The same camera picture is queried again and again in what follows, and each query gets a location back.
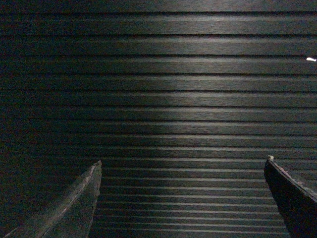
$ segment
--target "horizontal siding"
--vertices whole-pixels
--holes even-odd
[[[232,135],[113,135],[81,133],[24,133],[10,138],[3,134],[3,141],[30,144],[59,145],[115,145],[115,146],[210,146],[210,147],[276,147],[312,148],[317,145],[317,137],[300,136],[232,136]]]
[[[5,74],[315,74],[317,64],[288,57],[19,57],[2,59],[0,69]]]
[[[214,121],[106,121],[73,119],[7,119],[2,120],[6,130],[1,136],[14,139],[20,132],[51,132],[96,134],[156,134],[156,135],[280,135],[280,136],[315,136],[317,123],[314,122],[214,122]]]
[[[314,75],[14,75],[14,80],[12,77],[2,76],[1,90],[317,92]]]
[[[315,109],[2,106],[17,119],[316,122]]]
[[[19,4],[9,3],[3,5],[0,13],[108,13],[108,12],[244,12],[244,11],[315,11],[316,4],[310,0],[182,0],[169,1],[157,0],[148,2],[146,0],[121,0],[114,3],[105,1],[69,1],[61,4],[58,1],[43,3],[42,1],[26,2],[22,0]]]
[[[112,36],[2,38],[3,56],[113,55],[316,55],[317,37]]]
[[[315,14],[150,14],[3,16],[0,36],[314,35]]]
[[[6,4],[1,161],[8,181],[28,185],[24,207],[8,211],[39,210],[101,160],[92,238],[288,238],[263,167],[274,155],[316,183],[315,10],[296,0]]]
[[[0,92],[6,105],[314,108],[316,94]]]

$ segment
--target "wooden slat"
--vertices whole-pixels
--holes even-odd
[[[265,219],[230,219],[230,218],[195,218],[195,217],[155,217],[155,216],[95,216],[94,223],[100,224],[102,222],[153,222],[164,223],[171,222],[177,224],[195,224],[195,225],[238,225],[238,226],[282,226],[284,227],[283,220],[265,220]]]
[[[47,167],[87,167],[94,161],[101,160],[107,167],[118,168],[125,166],[133,168],[196,168],[196,169],[250,169],[261,170],[265,158],[237,159],[237,158],[125,158],[125,157],[77,157],[77,156],[19,156],[27,167],[39,165]],[[279,163],[292,170],[317,170],[317,161],[312,159],[279,159]]]
[[[307,15],[45,15],[4,16],[0,36],[41,35],[308,35],[316,34],[317,17]]]
[[[36,155],[69,156],[114,156],[114,157],[175,157],[175,158],[266,158],[268,154],[276,157],[303,159],[317,156],[312,148],[235,148],[235,147],[158,147],[158,146],[65,146],[65,145],[23,145],[1,143],[4,150],[11,153]]]
[[[149,194],[101,194],[101,205],[112,206],[114,203],[119,203],[122,207],[129,204],[144,205],[153,203],[154,205],[175,203],[175,205],[193,204],[201,206],[216,206],[223,204],[223,207],[230,205],[262,205],[268,211],[271,208],[275,210],[275,201],[270,197],[254,197],[254,196],[212,196],[212,195],[149,195]]]
[[[317,137],[299,136],[232,136],[232,135],[113,135],[81,133],[12,133],[1,134],[3,142],[59,145],[119,146],[210,146],[316,148]]]
[[[286,122],[141,122],[0,119],[8,136],[29,132],[106,134],[302,135],[315,136],[316,123]]]
[[[39,37],[0,39],[2,55],[313,56],[316,37]]]
[[[103,222],[103,223],[95,223],[96,228],[102,227],[113,227],[113,228],[148,228],[149,225],[153,227],[153,229],[190,229],[190,230],[218,230],[222,229],[223,231],[253,231],[258,232],[261,230],[262,232],[286,232],[284,226],[276,227],[257,227],[257,226],[230,226],[230,225],[212,225],[212,224],[178,224],[178,223],[149,223],[149,222]]]
[[[316,92],[316,76],[1,76],[1,90],[200,90]]]
[[[5,105],[315,108],[316,94],[1,92]]]
[[[135,186],[104,186],[100,193],[104,195],[140,194],[140,195],[204,195],[204,196],[254,196],[270,198],[268,189],[221,189],[221,188],[185,188],[185,187],[135,187]]]
[[[143,57],[143,58],[4,58],[4,74],[92,73],[234,73],[315,74],[306,58]]]
[[[315,109],[1,107],[6,119],[316,122]]]
[[[316,4],[310,0],[121,0],[121,1],[59,1],[42,2],[6,2],[0,9],[1,14],[8,13],[105,13],[105,12],[211,12],[211,11],[315,11]]]
[[[105,237],[111,238],[115,236],[129,237],[156,237],[156,238],[289,238],[287,233],[272,233],[272,232],[237,232],[237,231],[209,231],[209,230],[187,230],[187,229],[124,229],[124,228],[93,228],[90,232],[91,238],[98,238],[100,234],[105,234]]]
[[[234,211],[238,207],[230,207],[232,211],[213,211],[204,208],[195,210],[194,207],[187,206],[188,210],[177,210],[171,206],[168,209],[120,209],[120,208],[96,208],[96,216],[113,216],[113,215],[129,215],[129,216],[185,216],[185,217],[206,217],[206,218],[255,218],[255,219],[281,219],[278,212],[267,212],[264,208],[257,207],[257,211],[253,210],[255,206],[245,207],[244,211]]]

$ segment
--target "slatted wall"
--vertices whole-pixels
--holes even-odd
[[[101,160],[92,238],[289,237],[263,167],[316,178],[316,7],[4,4],[3,227]]]

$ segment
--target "dark wall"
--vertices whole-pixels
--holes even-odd
[[[7,3],[1,220],[101,160],[91,237],[286,238],[267,155],[316,174],[313,1]]]

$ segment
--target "horizontal groove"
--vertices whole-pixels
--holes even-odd
[[[305,62],[306,61],[306,54],[302,55],[235,55],[235,54],[117,54],[117,55],[105,55],[105,54],[84,54],[84,55],[44,55],[41,54],[40,56],[38,54],[36,55],[16,55],[16,54],[6,54],[0,56],[0,59],[2,60],[14,60],[14,59],[30,59],[30,60],[39,60],[40,58],[43,59],[43,61],[46,60],[91,60],[95,59],[97,60],[139,60],[142,59],[142,61],[146,61],[147,59],[149,62],[152,62],[156,59],[161,59],[162,61],[165,60],[173,60],[174,58],[178,59],[195,59],[195,60],[203,60],[203,59],[211,59],[211,60],[259,60],[263,62],[267,62],[267,60],[272,60],[273,62],[276,60],[279,60],[281,63],[283,62]]]
[[[2,103],[0,104],[0,106],[6,106],[6,107],[10,107],[10,106],[27,106],[27,107],[31,107],[31,108],[35,108],[35,107],[64,107],[64,108],[70,108],[70,109],[74,109],[74,108],[79,108],[79,109],[88,109],[88,108],[92,108],[92,109],[100,109],[100,108],[106,108],[106,107],[113,107],[112,105],[109,106],[108,104],[99,104],[99,105],[89,105],[89,104],[28,104],[28,103],[23,103],[23,104],[8,104],[8,103]],[[117,106],[119,109],[122,109],[122,107],[126,107],[125,105],[119,105]],[[302,110],[315,110],[317,107],[314,107],[313,105],[311,107],[309,106],[129,106],[130,109],[134,109],[134,108],[138,108],[138,109],[142,109],[142,108],[151,108],[151,109],[182,109],[182,108],[186,108],[186,109],[195,109],[195,108],[204,108],[206,107],[206,109],[264,109],[264,110],[269,110],[269,109],[289,109],[289,110],[295,110],[295,109],[302,109]]]
[[[123,230],[123,231],[156,231],[156,232],[191,232],[191,233],[225,233],[225,234],[268,234],[268,235],[287,235],[287,232],[250,232],[250,231],[210,231],[210,230],[186,230],[186,229],[149,229],[149,228],[113,228],[102,227],[102,230]]]
[[[183,190],[226,190],[226,191],[267,191],[265,188],[235,188],[235,187],[180,187],[180,186],[102,186],[104,188],[126,188],[126,189],[183,189]]]
[[[227,60],[232,60],[234,62],[248,62],[257,60],[259,63],[261,62],[277,62],[277,63],[301,63],[305,62],[306,64],[312,64],[311,62],[306,60],[304,56],[250,56],[250,55],[117,55],[117,56],[107,56],[107,55],[84,55],[84,56],[1,56],[2,60],[40,60],[42,62],[53,62],[54,60],[63,60],[65,62],[68,61],[76,61],[76,60],[89,60],[93,62],[98,61],[109,61],[109,60],[125,60],[136,62],[186,62],[187,59],[190,59],[191,62],[223,62],[225,63]]]
[[[24,146],[31,146],[33,145],[34,147],[38,146],[39,148],[49,148],[50,146],[52,148],[76,148],[79,147],[78,145],[53,145],[53,144],[30,144],[30,143],[6,143],[6,145],[11,145],[11,146],[16,146],[19,148],[22,148]],[[137,150],[200,150],[200,151],[227,151],[227,150],[232,150],[232,151],[246,151],[246,150],[254,150],[254,151],[269,151],[269,152],[278,152],[279,149],[277,148],[271,148],[271,147],[248,147],[248,146],[240,146],[240,147],[233,147],[233,146],[226,146],[226,147],[217,147],[217,146],[100,146],[100,145],[82,145],[83,148],[92,148],[92,149],[118,149],[118,150],[123,150],[123,149],[137,149]],[[280,151],[317,151],[317,148],[315,147],[310,147],[310,148],[300,148],[300,149],[295,149],[295,148],[282,148]]]
[[[32,135],[33,132],[25,131],[23,135]],[[306,136],[298,136],[298,135],[289,135],[289,136],[280,136],[280,135],[227,135],[227,134],[216,134],[216,135],[199,135],[199,134],[120,134],[120,135],[114,135],[113,133],[99,133],[99,132],[61,132],[56,133],[52,131],[48,131],[46,133],[40,132],[36,136],[41,138],[40,136],[49,136],[49,137],[65,137],[65,136],[81,136],[81,135],[88,135],[92,138],[160,138],[160,139],[166,139],[166,138],[193,138],[193,139],[317,139],[317,135],[306,135]]]
[[[99,110],[121,110],[121,111],[141,111],[141,112],[155,112],[155,111],[171,111],[171,112],[201,112],[201,111],[215,111],[215,112],[315,112],[316,110],[313,108],[308,108],[308,109],[287,109],[287,108],[277,108],[277,109],[271,109],[271,108],[257,108],[257,107],[204,107],[204,106],[89,106],[89,105],[84,105],[84,106],[65,106],[65,105],[51,105],[51,106],[30,106],[30,105],[21,105],[19,107],[20,109],[99,109]]]
[[[0,88],[0,93],[73,93],[73,94],[111,94],[111,93],[118,93],[119,94],[135,94],[135,95],[142,95],[142,94],[245,94],[246,96],[249,95],[256,95],[260,94],[262,96],[286,96],[286,97],[294,97],[295,95],[299,95],[299,97],[305,97],[305,96],[315,96],[316,92],[314,91],[293,91],[293,92],[286,92],[286,91],[261,91],[261,90],[254,90],[254,91],[247,91],[247,90],[120,90],[120,89],[17,89],[17,88],[12,88],[12,89],[1,89]]]
[[[44,94],[50,92],[60,92],[62,96],[112,96],[112,97],[135,97],[135,96],[144,96],[144,97],[155,97],[155,96],[171,96],[171,97],[250,97],[250,98],[270,98],[270,97],[283,97],[283,98],[316,98],[317,93],[315,92],[278,92],[278,91],[202,91],[202,90],[176,90],[176,91],[167,91],[167,90],[129,90],[129,91],[106,91],[106,90],[50,90],[50,89],[0,89],[1,96],[5,98],[10,98],[12,95],[16,96],[41,96],[44,97]]]
[[[171,197],[171,198],[224,198],[224,199],[254,199],[254,200],[272,200],[272,197],[264,197],[264,196],[212,196],[212,195],[162,195],[162,194],[101,194],[104,197],[107,196],[111,196],[111,197]]]
[[[233,162],[239,162],[239,163],[263,163],[265,162],[265,158],[260,159],[246,159],[246,158],[191,158],[191,157],[183,157],[183,158],[174,158],[174,157],[162,157],[162,158],[156,158],[156,157],[111,157],[111,156],[50,156],[46,155],[43,157],[38,156],[27,156],[27,158],[24,158],[25,160],[31,159],[34,161],[38,161],[39,159],[45,159],[47,166],[49,166],[48,162],[51,161],[73,161],[76,160],[77,162],[88,162],[91,164],[93,161],[104,161],[104,162],[112,162],[112,161],[119,161],[119,162],[126,162],[126,161],[161,161],[161,162],[211,162],[211,163],[217,163],[217,162],[226,162],[226,163],[233,163]],[[278,161],[280,163],[305,163],[305,164],[315,164],[317,163],[317,160],[305,158],[305,159],[281,159],[279,158]]]
[[[242,211],[205,211],[205,210],[160,210],[160,209],[112,209],[112,208],[96,208],[97,211],[139,211],[139,212],[181,212],[181,213],[203,213],[203,214],[213,214],[213,213],[221,213],[221,214],[266,214],[266,215],[279,215],[278,212],[242,212]]]
[[[295,38],[295,37],[302,37],[302,38],[308,38],[308,37],[317,37],[317,34],[217,34],[217,33],[207,33],[207,34],[137,34],[137,35],[131,35],[131,34],[77,34],[77,35],[62,35],[62,34],[56,34],[56,35],[0,35],[0,39],[14,39],[16,37],[18,38],[38,38],[38,39],[61,39],[61,38],[69,38],[69,39],[78,39],[78,38],[128,38],[128,37],[137,37],[137,38],[148,38],[148,37],[157,37],[157,38],[165,38],[165,37],[257,37],[257,38],[263,38],[263,37],[272,37],[274,38],[281,38],[281,39],[288,39],[288,38]]]
[[[148,76],[157,76],[157,77],[209,77],[209,76],[216,76],[216,77],[276,77],[276,78],[285,78],[285,77],[292,77],[292,78],[299,78],[299,77],[306,77],[306,78],[314,78],[316,74],[311,73],[302,73],[302,74],[293,74],[293,73],[211,73],[211,72],[63,72],[63,73],[52,73],[52,72],[32,72],[28,74],[21,75],[20,73],[0,73],[1,77],[3,78],[12,78],[12,77],[19,77],[19,78],[26,78],[26,77],[148,77]]]
[[[0,13],[0,16],[47,16],[47,17],[81,17],[81,16],[314,16],[315,11],[136,11],[136,12],[38,12],[38,13]]]
[[[28,121],[26,119],[19,120],[20,122]],[[205,122],[205,121],[187,121],[187,120],[178,120],[178,121],[167,121],[167,120],[160,120],[160,121],[134,121],[134,120],[106,120],[106,119],[91,119],[91,120],[85,120],[85,119],[33,119],[33,122],[95,122],[98,121],[100,123],[103,123],[105,125],[216,125],[216,126],[273,126],[273,125],[287,125],[287,126],[305,126],[305,125],[314,125],[317,126],[316,122],[307,121],[307,122],[289,122],[289,121],[239,121],[239,122],[232,122],[232,121],[218,121],[214,120],[211,122]]]
[[[106,224],[123,224],[123,225],[197,226],[197,227],[284,228],[284,226],[257,226],[257,225],[248,226],[248,225],[195,224],[195,223],[104,222],[103,224],[105,225]]]
[[[55,38],[57,41],[72,40],[74,42],[111,42],[111,41],[124,41],[124,42],[177,42],[177,43],[187,43],[187,42],[298,42],[305,40],[307,42],[314,42],[317,40],[316,35],[248,35],[248,34],[205,34],[205,35],[112,35],[108,37],[98,36],[98,35],[75,35],[75,36],[50,36],[49,38]],[[32,40],[47,40],[44,36],[31,36],[25,35],[19,38],[9,38],[8,36],[0,36],[0,39],[4,40],[17,40],[17,41],[32,41]]]
[[[17,15],[5,15],[0,14],[4,19],[11,17],[12,19],[34,19],[33,14],[17,14]],[[290,12],[259,12],[259,11],[217,11],[217,12],[134,12],[134,13],[62,13],[62,14],[56,14],[56,13],[44,13],[44,14],[36,14],[36,16],[41,16],[41,19],[48,19],[48,20],[62,20],[62,19],[107,19],[107,18],[113,18],[116,17],[117,19],[122,18],[129,18],[129,19],[135,19],[135,18],[156,18],[156,19],[165,19],[165,18],[184,18],[184,17],[195,17],[196,19],[200,20],[199,17],[247,17],[247,18],[253,18],[253,17],[260,17],[260,18],[299,18],[299,17],[315,17],[316,12],[315,11],[290,11]]]
[[[109,218],[146,218],[146,219],[171,219],[171,220],[219,220],[219,221],[264,221],[264,222],[282,222],[284,223],[284,220],[278,220],[278,219],[248,219],[248,218],[218,218],[218,217],[160,217],[160,216],[112,216],[107,215]]]

